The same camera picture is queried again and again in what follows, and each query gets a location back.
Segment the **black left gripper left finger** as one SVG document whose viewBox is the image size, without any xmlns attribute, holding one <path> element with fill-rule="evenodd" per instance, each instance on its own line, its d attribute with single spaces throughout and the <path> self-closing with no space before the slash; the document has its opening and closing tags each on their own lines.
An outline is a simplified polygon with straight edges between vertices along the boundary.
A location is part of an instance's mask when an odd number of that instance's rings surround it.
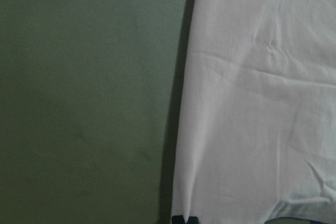
<svg viewBox="0 0 336 224">
<path fill-rule="evenodd" d="M 176 216 L 172 216 L 171 223 L 172 224 L 185 224 L 185 220 L 182 215 L 176 215 Z"/>
</svg>

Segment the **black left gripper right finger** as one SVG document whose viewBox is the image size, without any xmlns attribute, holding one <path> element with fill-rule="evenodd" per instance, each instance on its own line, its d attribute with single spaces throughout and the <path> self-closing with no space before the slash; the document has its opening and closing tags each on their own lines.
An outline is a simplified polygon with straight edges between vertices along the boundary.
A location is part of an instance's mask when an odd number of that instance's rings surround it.
<svg viewBox="0 0 336 224">
<path fill-rule="evenodd" d="M 189 216 L 187 224 L 199 224 L 199 218 L 197 216 Z"/>
</svg>

